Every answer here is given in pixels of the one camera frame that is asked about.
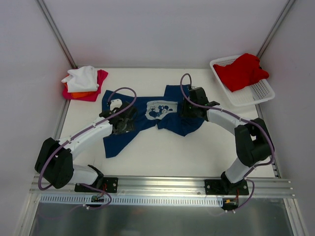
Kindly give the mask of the blue cartoon print t-shirt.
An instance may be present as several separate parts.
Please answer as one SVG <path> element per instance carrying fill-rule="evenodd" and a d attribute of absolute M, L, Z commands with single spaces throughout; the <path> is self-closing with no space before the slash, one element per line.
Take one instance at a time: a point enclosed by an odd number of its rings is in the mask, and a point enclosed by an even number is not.
<path fill-rule="evenodd" d="M 183 137 L 199 129 L 204 119 L 182 117 L 183 101 L 179 85 L 167 85 L 164 96 L 138 97 L 135 130 L 103 138 L 106 158 L 116 157 L 141 131 L 155 126 Z"/>

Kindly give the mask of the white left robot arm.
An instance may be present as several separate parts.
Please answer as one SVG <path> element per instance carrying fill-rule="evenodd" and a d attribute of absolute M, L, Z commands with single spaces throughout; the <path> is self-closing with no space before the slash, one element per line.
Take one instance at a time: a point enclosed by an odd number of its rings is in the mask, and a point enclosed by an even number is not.
<path fill-rule="evenodd" d="M 137 109 L 133 104 L 116 99 L 110 108 L 102 111 L 87 127 L 60 140 L 46 139 L 41 147 L 34 169 L 39 180 L 47 180 L 50 187 L 61 189 L 73 183 L 99 191 L 103 186 L 103 173 L 93 165 L 80 166 L 74 159 L 94 142 L 129 133 L 134 128 Z"/>

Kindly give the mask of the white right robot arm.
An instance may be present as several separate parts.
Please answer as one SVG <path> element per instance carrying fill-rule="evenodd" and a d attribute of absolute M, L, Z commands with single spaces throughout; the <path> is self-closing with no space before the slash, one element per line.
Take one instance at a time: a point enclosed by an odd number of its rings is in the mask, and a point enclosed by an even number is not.
<path fill-rule="evenodd" d="M 232 194 L 238 183 L 244 180 L 257 166 L 264 165 L 267 157 L 274 157 L 274 146 L 265 122 L 261 118 L 248 120 L 224 109 L 216 101 L 208 101 L 201 87 L 188 86 L 184 92 L 182 115 L 189 118 L 203 118 L 230 132 L 235 139 L 236 159 L 222 173 L 220 188 L 225 194 Z"/>

